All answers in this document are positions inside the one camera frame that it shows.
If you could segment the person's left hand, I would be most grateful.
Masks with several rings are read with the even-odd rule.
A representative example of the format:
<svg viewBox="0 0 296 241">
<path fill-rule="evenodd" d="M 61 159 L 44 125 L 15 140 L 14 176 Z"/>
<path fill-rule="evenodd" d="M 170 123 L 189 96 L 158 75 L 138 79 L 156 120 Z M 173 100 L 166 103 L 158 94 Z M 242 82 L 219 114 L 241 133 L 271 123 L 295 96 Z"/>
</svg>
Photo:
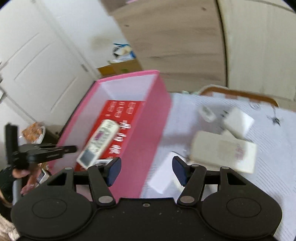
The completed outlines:
<svg viewBox="0 0 296 241">
<path fill-rule="evenodd" d="M 12 171 L 14 178 L 27 180 L 25 186 L 21 190 L 22 195 L 26 195 L 31 190 L 36 188 L 37 178 L 40 174 L 41 167 L 39 165 L 32 166 L 28 170 L 13 169 Z"/>
</svg>

